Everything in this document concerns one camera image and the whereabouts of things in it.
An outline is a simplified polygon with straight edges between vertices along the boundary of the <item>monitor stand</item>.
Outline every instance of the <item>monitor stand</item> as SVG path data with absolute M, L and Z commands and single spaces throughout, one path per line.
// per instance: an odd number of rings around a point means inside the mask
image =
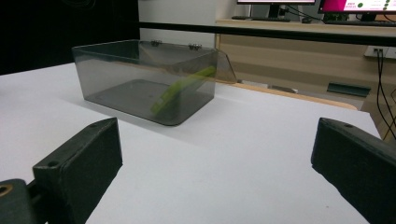
M 362 14 L 361 21 L 375 21 L 375 14 Z
M 270 11 L 268 12 L 268 18 L 277 18 L 279 15 L 280 5 L 271 5 Z

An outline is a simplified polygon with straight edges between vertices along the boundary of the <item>cable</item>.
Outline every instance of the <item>cable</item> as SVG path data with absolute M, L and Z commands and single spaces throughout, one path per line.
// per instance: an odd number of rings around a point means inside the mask
M 290 5 L 287 5 L 287 7 L 293 9 L 294 11 L 296 11 L 296 12 L 298 13 L 298 14 L 296 14 L 296 13 L 293 13 L 293 12 L 290 12 L 290 11 L 289 11 L 289 13 L 291 13 L 291 14 L 293 14 L 293 15 L 297 15 L 297 16 L 306 16 L 306 17 L 309 17 L 309 18 L 311 18 L 311 19 L 313 19 L 313 20 L 321 21 L 321 19 L 316 18 L 316 17 L 313 17 L 313 16 L 310 16 L 310 15 L 308 15 L 308 14 L 306 14 L 306 13 L 303 13 L 302 11 L 300 11 L 300 10 L 298 10 L 298 9 L 295 9 L 294 7 L 291 7 Z
M 359 18 L 359 17 L 358 17 L 358 14 L 355 14 L 355 17 L 356 17 L 356 19 L 357 19 L 358 21 L 361 21 L 362 15 L 361 15 L 361 17 Z M 382 22 L 393 21 L 393 20 L 389 19 L 386 15 L 384 15 L 384 17 L 387 19 L 387 21 L 382 21 Z
M 385 102 L 386 102 L 386 104 L 387 104 L 389 113 L 390 113 L 392 119 L 394 118 L 394 117 L 393 117 L 393 114 L 392 114 L 392 112 L 391 112 L 391 110 L 390 110 L 388 100 L 387 100 L 387 98 L 385 97 L 384 89 L 382 88 L 382 68 L 383 68 L 383 66 L 384 66 L 384 54 L 383 54 L 383 51 L 382 51 L 382 50 L 378 50 L 378 51 L 376 52 L 376 56 L 377 56 L 377 61 L 378 61 L 378 89 L 376 90 L 376 106 L 377 106 L 377 108 L 378 108 L 379 114 L 380 114 L 381 117 L 382 117 L 382 120 L 385 121 L 385 123 L 387 124 L 387 126 L 388 126 L 388 128 L 389 128 L 389 132 L 391 132 L 391 134 L 393 135 L 393 137 L 396 139 L 396 135 L 395 135 L 395 133 L 393 132 L 392 127 L 390 126 L 391 124 L 390 124 L 390 125 L 388 124 L 388 122 L 387 122 L 387 120 L 385 119 L 384 114 L 382 113 L 382 110 L 381 110 L 381 108 L 380 108 L 380 106 L 379 106 L 379 92 L 381 91 L 381 92 L 382 92 L 382 95 L 383 95 L 383 97 L 384 97 L 384 99 L 385 99 Z
M 96 0 L 62 0 L 62 2 L 70 7 L 81 10 L 90 10 L 96 5 Z
M 395 124 L 395 125 L 396 125 L 396 117 L 392 118 L 392 123 L 390 124 L 390 126 L 392 126 L 392 124 Z M 387 133 L 386 133 L 385 136 L 387 136 L 389 132 L 392 132 L 392 133 L 393 133 L 393 131 L 392 131 L 391 129 L 389 129 L 389 130 L 387 131 Z
M 393 102 L 396 104 L 395 97 L 393 96 L 393 93 L 396 92 L 396 89 L 393 90 L 393 92 L 390 93 L 390 96 L 392 97 Z
M 384 17 L 385 17 L 388 21 L 396 22 L 396 21 L 394 21 L 394 20 L 391 20 L 387 15 L 384 15 Z

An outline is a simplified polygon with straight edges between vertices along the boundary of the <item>transparent plastic box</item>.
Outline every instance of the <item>transparent plastic box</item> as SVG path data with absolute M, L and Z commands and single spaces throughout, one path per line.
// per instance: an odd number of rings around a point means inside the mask
M 178 125 L 214 98 L 218 51 L 127 40 L 72 49 L 84 99 Z

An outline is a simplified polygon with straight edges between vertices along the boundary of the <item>white table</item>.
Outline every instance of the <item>white table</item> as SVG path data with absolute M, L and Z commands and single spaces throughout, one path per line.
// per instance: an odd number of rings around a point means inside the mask
M 366 223 L 310 163 L 320 117 L 378 136 L 364 112 L 218 84 L 165 127 L 84 101 L 66 64 L 1 76 L 0 115 L 0 180 L 27 183 L 81 129 L 119 118 L 124 164 L 88 223 Z

